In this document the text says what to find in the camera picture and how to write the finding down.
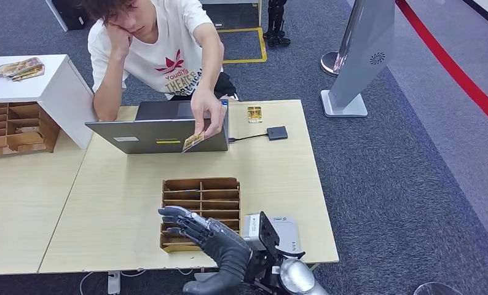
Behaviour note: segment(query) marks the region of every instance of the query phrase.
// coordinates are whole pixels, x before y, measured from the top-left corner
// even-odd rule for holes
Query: wooden organizer tray
[[[181,206],[240,232],[240,183],[236,178],[171,179],[163,181],[162,206]],[[168,232],[161,224],[160,247],[166,252],[200,251],[189,238]]]
[[[60,127],[36,102],[0,103],[0,155],[54,151]]]

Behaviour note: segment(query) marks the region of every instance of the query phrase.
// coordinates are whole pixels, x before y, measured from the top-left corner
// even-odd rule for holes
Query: light wood tabletop
[[[261,106],[263,122],[250,124],[248,106]],[[123,107],[130,120],[136,107]],[[94,135],[40,272],[213,267],[200,251],[159,248],[162,181],[236,177],[241,219],[264,211],[298,224],[304,261],[336,262],[338,255],[300,101],[231,103],[229,132],[241,138],[285,125],[287,140],[253,138],[228,152],[126,155]]]
[[[84,155],[60,132],[53,154],[0,157],[0,274],[38,271]]]

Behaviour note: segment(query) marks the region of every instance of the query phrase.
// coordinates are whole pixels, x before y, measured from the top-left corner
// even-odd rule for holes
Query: wire
[[[190,275],[194,270],[190,269],[190,272],[184,273],[182,270],[178,269],[178,271],[181,273],[181,275]]]
[[[83,282],[85,281],[86,278],[89,277],[89,275],[93,274],[94,272],[89,272],[85,277],[81,279],[79,282],[79,294],[83,295]]]
[[[228,142],[229,143],[234,143],[234,142],[239,141],[239,140],[248,140],[250,138],[261,137],[261,136],[267,136],[267,133],[259,134],[259,135],[253,135],[253,136],[247,136],[247,137],[243,137],[243,138],[233,138],[233,137],[230,137],[230,138],[228,138]]]
[[[142,275],[142,274],[143,274],[143,273],[145,273],[145,272],[146,272],[146,269],[145,269],[145,270],[143,270],[142,272],[140,272],[140,273],[136,273],[136,274],[134,274],[134,275],[127,275],[126,273],[123,273],[123,272],[121,272],[121,275],[122,275],[123,277],[135,278],[135,277],[139,277],[140,275]]]

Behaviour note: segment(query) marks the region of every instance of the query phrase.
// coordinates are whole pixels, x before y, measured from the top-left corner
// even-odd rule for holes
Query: white cabinet
[[[0,65],[30,57],[0,57]],[[81,149],[86,149],[93,133],[85,122],[96,120],[92,91],[67,55],[36,57],[45,65],[45,74],[20,82],[0,78],[0,103],[38,102]]]

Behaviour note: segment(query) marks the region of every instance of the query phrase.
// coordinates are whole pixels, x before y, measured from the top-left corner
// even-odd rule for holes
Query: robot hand
[[[206,281],[186,283],[183,294],[219,294],[242,282],[252,251],[238,234],[215,219],[206,220],[179,206],[166,206],[159,209],[159,214],[163,216],[163,222],[179,226],[169,231],[190,238],[219,267],[219,272]]]

